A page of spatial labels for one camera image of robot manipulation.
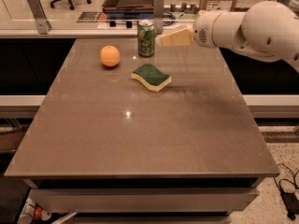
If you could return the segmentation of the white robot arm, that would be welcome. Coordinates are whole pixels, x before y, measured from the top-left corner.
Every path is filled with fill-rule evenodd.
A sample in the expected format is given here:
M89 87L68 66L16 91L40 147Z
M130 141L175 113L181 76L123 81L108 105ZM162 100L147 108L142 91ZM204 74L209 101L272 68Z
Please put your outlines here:
M263 1L246 12L201 10L192 28L185 26L155 38L162 47L224 48L262 62L282 60L299 72L299 18L288 7Z

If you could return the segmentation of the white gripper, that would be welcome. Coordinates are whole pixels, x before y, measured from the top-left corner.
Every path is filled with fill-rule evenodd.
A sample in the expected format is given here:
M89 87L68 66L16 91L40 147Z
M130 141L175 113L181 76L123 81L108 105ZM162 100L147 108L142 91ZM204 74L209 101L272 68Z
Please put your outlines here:
M216 10L200 10L198 17L193 23L192 31L188 28L182 28L161 35L161 44L165 47L189 46L194 38L194 41L201 47L216 48L213 31L215 22L220 14Z

